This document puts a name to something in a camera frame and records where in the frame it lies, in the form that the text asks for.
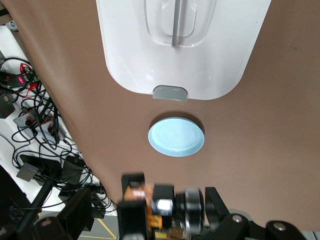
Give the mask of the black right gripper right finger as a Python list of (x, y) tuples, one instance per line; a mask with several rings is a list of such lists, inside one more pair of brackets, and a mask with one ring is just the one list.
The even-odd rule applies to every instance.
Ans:
[(215, 187), (205, 188), (205, 214), (210, 230), (204, 240), (243, 240), (249, 231), (248, 219), (230, 213)]

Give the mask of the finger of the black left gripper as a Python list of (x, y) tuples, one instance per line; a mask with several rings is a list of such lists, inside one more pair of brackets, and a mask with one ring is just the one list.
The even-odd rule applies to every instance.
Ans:
[(124, 173), (121, 176), (121, 186), (124, 198), (144, 198), (145, 174), (143, 172)]
[(147, 240), (146, 201), (121, 201), (117, 205), (120, 240)]

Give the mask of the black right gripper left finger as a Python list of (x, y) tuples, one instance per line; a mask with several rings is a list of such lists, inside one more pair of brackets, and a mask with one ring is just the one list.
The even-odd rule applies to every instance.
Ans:
[(57, 216), (44, 217), (34, 225), (36, 240), (76, 240), (91, 218), (91, 191), (79, 190)]

